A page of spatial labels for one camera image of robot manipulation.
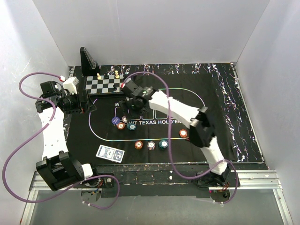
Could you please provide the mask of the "orange chips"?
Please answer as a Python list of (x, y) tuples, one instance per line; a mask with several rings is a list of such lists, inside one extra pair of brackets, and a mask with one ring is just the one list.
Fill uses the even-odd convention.
[(188, 132), (185, 129), (179, 131), (179, 135), (181, 138), (186, 138), (188, 136)]
[(117, 124), (117, 128), (120, 130), (124, 129), (124, 127), (125, 127), (125, 124), (123, 122), (120, 122)]

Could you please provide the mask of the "blue small blind button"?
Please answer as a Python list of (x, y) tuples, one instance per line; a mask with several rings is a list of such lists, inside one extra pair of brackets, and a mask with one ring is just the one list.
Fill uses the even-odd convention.
[(112, 122), (112, 124), (117, 125), (120, 122), (120, 118), (119, 117), (113, 117), (111, 122)]

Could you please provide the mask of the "green chips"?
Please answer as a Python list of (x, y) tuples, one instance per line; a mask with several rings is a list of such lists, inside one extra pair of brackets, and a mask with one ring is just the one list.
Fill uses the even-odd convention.
[(130, 131), (134, 131), (136, 129), (136, 125), (135, 123), (128, 123), (127, 124), (127, 128), (130, 130)]

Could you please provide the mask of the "black poker table mat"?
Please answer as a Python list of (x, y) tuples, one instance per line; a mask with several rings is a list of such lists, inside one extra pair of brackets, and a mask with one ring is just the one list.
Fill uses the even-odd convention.
[[(136, 76), (135, 81), (143, 87), (152, 86), (163, 89), (168, 86), (170, 95), (189, 106), (196, 108), (207, 107), (212, 114), (216, 126), (217, 141), (223, 156), (229, 160), (236, 160), (237, 154), (224, 119), (220, 101), (216, 93), (216, 82), (209, 74), (152, 75)], [(134, 117), (136, 129), (118, 129), (111, 120), (121, 118), (122, 109), (119, 107), (121, 97), (107, 97), (106, 94), (90, 94), (96, 106), (92, 113), (76, 114), (72, 116), (67, 137), (67, 148), (82, 164), (106, 165), (108, 160), (96, 157), (100, 145), (114, 147), (125, 151), (122, 162), (124, 164), (168, 163), (168, 151), (158, 146), (148, 150), (147, 143), (153, 141), (156, 145), (167, 139), (168, 118), (164, 113), (149, 111)], [(142, 141), (140, 150), (135, 148), (135, 142)]]

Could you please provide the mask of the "blue playing card box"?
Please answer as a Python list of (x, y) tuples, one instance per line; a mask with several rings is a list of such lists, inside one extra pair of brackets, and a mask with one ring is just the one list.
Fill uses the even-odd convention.
[(96, 153), (96, 157), (109, 160), (115, 163), (121, 163), (124, 157), (125, 151), (119, 150), (113, 147), (100, 145)]

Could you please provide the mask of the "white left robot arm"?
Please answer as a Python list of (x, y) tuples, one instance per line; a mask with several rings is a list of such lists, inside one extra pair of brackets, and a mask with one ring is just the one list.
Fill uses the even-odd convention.
[(41, 85), (42, 95), (36, 101), (36, 109), (43, 126), (44, 149), (42, 160), (36, 169), (51, 190), (57, 191), (76, 182), (84, 181), (88, 187), (96, 187), (100, 176), (93, 172), (91, 164), (81, 164), (69, 153), (63, 127), (64, 116), (89, 113), (96, 110), (88, 93), (79, 89), (79, 80), (68, 78), (58, 88), (54, 81)]

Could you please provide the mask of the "pink blue chip stack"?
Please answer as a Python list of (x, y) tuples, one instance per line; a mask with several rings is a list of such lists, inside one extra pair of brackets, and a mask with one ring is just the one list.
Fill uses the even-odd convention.
[(155, 149), (155, 143), (153, 142), (153, 141), (149, 141), (148, 143), (147, 143), (147, 148), (148, 148), (148, 150), (154, 150)]

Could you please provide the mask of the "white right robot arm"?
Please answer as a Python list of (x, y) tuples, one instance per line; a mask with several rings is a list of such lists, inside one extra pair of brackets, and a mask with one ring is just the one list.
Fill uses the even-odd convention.
[(230, 168), (219, 148), (215, 126), (206, 107), (188, 106), (160, 90), (143, 88), (133, 81), (123, 83), (120, 90), (126, 96), (120, 106), (128, 121), (150, 109), (178, 120), (189, 130), (189, 141), (204, 154), (213, 183), (223, 186), (229, 181)]

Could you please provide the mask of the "orange red chip stack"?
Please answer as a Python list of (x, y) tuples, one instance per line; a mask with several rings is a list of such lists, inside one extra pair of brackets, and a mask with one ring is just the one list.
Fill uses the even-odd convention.
[(143, 142), (142, 141), (136, 141), (135, 142), (135, 148), (137, 150), (140, 150), (143, 147)]

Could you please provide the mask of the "pink blue chips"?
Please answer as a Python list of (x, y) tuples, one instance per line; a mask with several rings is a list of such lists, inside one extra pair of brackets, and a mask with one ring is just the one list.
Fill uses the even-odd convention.
[(126, 122), (127, 122), (127, 118), (126, 118), (125, 116), (123, 116), (123, 117), (122, 117), (122, 121), (123, 121), (124, 123), (126, 123)]

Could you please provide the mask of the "black triangular stand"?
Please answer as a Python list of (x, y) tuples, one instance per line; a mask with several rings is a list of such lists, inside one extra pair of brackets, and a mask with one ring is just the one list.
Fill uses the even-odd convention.
[(92, 58), (86, 47), (80, 48), (81, 68), (83, 76), (97, 76), (100, 74), (100, 66)]

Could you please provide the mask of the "black marbled table cover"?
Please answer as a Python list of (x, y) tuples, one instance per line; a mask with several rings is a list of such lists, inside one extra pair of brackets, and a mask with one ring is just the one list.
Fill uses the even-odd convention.
[[(234, 162), (252, 163), (263, 161), (237, 79), (229, 64), (108, 65), (100, 68), (101, 75), (115, 75), (116, 70), (119, 75), (130, 75), (144, 71), (145, 75), (152, 75), (156, 78), (161, 75), (186, 75), (189, 73), (211, 75), (216, 82), (216, 93), (237, 154), (237, 159)], [(72, 115), (65, 120), (67, 137), (71, 119)], [(178, 163), (204, 162), (206, 159), (202, 151), (190, 142), (181, 139), (179, 131), (182, 129), (184, 129), (184, 126), (178, 120), (169, 120), (166, 139), (168, 147), (166, 150), (170, 161)]]

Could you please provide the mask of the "green blue chip stack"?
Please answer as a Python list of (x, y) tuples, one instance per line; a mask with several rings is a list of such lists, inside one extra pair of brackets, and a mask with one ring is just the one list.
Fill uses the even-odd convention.
[(165, 150), (168, 147), (168, 141), (167, 140), (161, 140), (159, 142), (159, 148), (162, 150)]

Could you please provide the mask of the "black white chessboard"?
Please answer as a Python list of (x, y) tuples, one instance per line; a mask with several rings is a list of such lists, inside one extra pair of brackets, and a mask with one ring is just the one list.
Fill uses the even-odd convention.
[[(119, 93), (120, 86), (123, 83), (124, 75), (119, 75), (119, 79), (115, 78), (115, 75), (109, 75), (108, 79), (97, 79), (97, 76), (88, 76), (85, 84), (85, 89), (89, 94), (107, 94), (107, 93)], [(113, 91), (113, 85), (116, 85), (117, 90)]]

